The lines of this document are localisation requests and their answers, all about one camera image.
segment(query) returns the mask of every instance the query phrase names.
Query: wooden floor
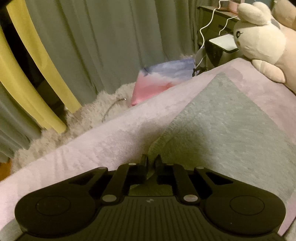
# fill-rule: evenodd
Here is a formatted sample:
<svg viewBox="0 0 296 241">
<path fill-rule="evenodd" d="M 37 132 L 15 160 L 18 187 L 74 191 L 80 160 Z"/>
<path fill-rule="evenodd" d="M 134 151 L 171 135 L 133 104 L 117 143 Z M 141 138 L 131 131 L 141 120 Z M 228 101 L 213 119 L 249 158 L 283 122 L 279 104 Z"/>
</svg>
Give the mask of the wooden floor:
<svg viewBox="0 0 296 241">
<path fill-rule="evenodd" d="M 8 163 L 0 163 L 0 181 L 10 175 L 11 160 Z"/>
</svg>

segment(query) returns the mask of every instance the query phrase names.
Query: logo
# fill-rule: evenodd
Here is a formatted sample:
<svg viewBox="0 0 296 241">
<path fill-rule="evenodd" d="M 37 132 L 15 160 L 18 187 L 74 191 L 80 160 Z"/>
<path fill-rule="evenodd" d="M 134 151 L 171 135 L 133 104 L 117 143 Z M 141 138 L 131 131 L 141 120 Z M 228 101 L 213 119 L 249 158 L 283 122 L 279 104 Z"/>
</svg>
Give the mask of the logo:
<svg viewBox="0 0 296 241">
<path fill-rule="evenodd" d="M 154 199 L 152 199 L 152 198 L 147 199 L 146 202 L 148 202 L 148 203 L 152 203 L 152 202 L 154 202 Z"/>
</svg>

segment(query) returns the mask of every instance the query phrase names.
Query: ribbed black surface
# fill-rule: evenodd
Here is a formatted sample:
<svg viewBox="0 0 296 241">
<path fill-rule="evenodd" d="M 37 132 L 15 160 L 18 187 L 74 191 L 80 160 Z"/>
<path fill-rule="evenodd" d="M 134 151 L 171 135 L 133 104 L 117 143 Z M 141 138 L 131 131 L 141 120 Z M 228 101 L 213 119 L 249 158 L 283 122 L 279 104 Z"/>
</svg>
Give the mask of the ribbed black surface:
<svg viewBox="0 0 296 241">
<path fill-rule="evenodd" d="M 49 240 L 23 235 L 19 241 Z M 175 197 L 126 197 L 116 206 L 101 209 L 87 228 L 56 241 L 284 241 L 277 234 L 244 238 L 211 226 L 200 210 Z"/>
</svg>

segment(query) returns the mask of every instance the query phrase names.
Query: white fluffy rug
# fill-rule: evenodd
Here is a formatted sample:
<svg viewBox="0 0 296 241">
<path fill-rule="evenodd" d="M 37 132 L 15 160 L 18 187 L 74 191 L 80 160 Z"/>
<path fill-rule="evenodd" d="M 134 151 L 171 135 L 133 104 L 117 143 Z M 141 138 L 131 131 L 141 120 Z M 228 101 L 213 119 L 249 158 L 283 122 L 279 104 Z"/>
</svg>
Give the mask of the white fluffy rug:
<svg viewBox="0 0 296 241">
<path fill-rule="evenodd" d="M 15 157 L 12 160 L 11 174 L 55 150 L 59 146 L 68 143 L 84 132 L 101 125 L 104 114 L 117 98 L 126 98 L 127 100 L 117 102 L 109 110 L 108 115 L 105 117 L 105 121 L 108 121 L 119 113 L 127 110 L 130 106 L 134 86 L 135 83 L 123 85 L 112 95 L 102 91 L 98 94 L 93 103 L 84 105 L 74 114 L 67 111 L 67 131 L 58 134 L 53 129 L 42 130 L 41 138 L 32 141 L 28 150 L 21 149 L 15 154 Z"/>
</svg>

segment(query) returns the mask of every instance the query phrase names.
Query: gray blanket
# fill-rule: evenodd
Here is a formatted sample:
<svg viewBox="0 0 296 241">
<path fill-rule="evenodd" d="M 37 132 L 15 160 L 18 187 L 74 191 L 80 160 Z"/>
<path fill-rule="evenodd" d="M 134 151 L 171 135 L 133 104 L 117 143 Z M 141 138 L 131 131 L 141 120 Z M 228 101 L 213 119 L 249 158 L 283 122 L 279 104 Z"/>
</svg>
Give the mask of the gray blanket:
<svg viewBox="0 0 296 241">
<path fill-rule="evenodd" d="M 296 188 L 296 147 L 223 73 L 218 74 L 151 145 L 149 160 L 204 166 L 268 190 L 284 203 Z M 168 195 L 155 177 L 132 193 Z"/>
</svg>

